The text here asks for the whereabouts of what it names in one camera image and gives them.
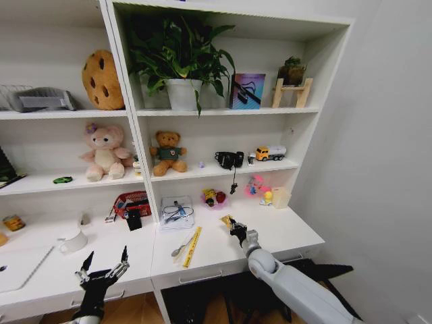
bear's green shirt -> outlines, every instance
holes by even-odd
[[[182,149],[180,147],[157,149],[157,154],[161,160],[177,160]]]

stuffed animal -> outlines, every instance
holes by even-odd
[[[88,57],[82,69],[82,83],[88,98],[97,109],[124,108],[114,58],[110,51],[100,49]]]
[[[104,174],[108,174],[111,179],[124,176],[124,167],[131,166],[134,159],[128,149],[120,146],[123,137],[123,130],[119,126],[87,125],[85,139],[92,150],[80,158],[92,163],[86,172],[88,181],[99,181]]]
[[[180,141],[180,135],[175,132],[162,132],[156,133],[156,141],[159,147],[150,146],[150,154],[158,156],[161,160],[153,168],[153,173],[157,177],[164,176],[168,169],[172,167],[178,172],[185,172],[188,169],[188,165],[185,161],[178,159],[179,155],[185,155],[187,150],[184,147],[177,147]]]

wooden stand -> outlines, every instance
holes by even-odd
[[[308,100],[309,91],[311,91],[312,81],[313,78],[307,78],[304,81],[304,86],[284,86],[284,79],[277,79],[272,108],[279,108],[282,98],[282,91],[296,91],[296,108],[304,108],[306,105],[306,100]]]

white mug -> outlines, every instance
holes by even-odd
[[[62,253],[71,253],[84,248],[87,244],[87,236],[82,233],[81,229],[76,228],[70,232],[64,233],[58,240],[63,241],[59,247]]]

desk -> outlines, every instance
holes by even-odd
[[[281,261],[306,256],[324,243],[291,208],[260,206],[254,200],[247,200],[250,203],[245,208],[244,201],[232,202],[222,211],[194,206],[195,224],[202,227],[202,232],[187,269],[183,268],[182,263],[173,262],[171,252],[181,244],[188,232],[160,232],[157,229],[151,279],[166,323],[169,323],[169,318],[162,289],[248,271],[238,239],[230,236],[220,220],[224,215],[230,214],[236,221],[247,225],[249,230],[256,230],[260,245]]]
[[[7,232],[9,242],[1,252],[24,248],[58,245],[57,238],[76,222],[75,217],[58,219],[55,215],[33,216],[20,231]],[[36,273],[23,288],[0,293],[0,323],[60,311],[79,304],[84,292],[74,271],[94,250],[91,270],[109,269],[120,262],[122,250],[128,245],[131,267],[108,289],[107,298],[126,297],[153,290],[150,280],[155,224],[151,217],[143,218],[143,228],[130,232],[125,221],[105,224],[94,217],[82,228],[88,244],[69,255],[57,248],[51,251]]]
[[[143,228],[130,232],[125,221],[104,224],[94,217],[83,227],[88,244],[80,251],[62,255],[54,249],[26,285],[13,292],[0,293],[1,323],[25,317],[52,313],[79,304],[84,292],[74,271],[95,251],[90,270],[108,269],[120,260],[124,245],[128,245],[130,268],[108,289],[107,298],[121,298],[154,291],[166,323],[169,317],[161,290],[212,277],[231,275],[248,270],[247,261],[220,218],[232,215],[237,221],[259,233],[261,246],[280,260],[306,256],[324,241],[293,210],[259,206],[253,200],[245,208],[244,200],[232,202],[222,211],[209,211],[195,206],[196,226],[202,226],[192,261],[188,269],[174,264],[171,252],[186,234],[160,232],[150,217],[143,218]],[[75,217],[56,219],[54,215],[26,219],[27,226],[8,233],[10,241],[0,251],[58,244],[56,239],[75,222]]]

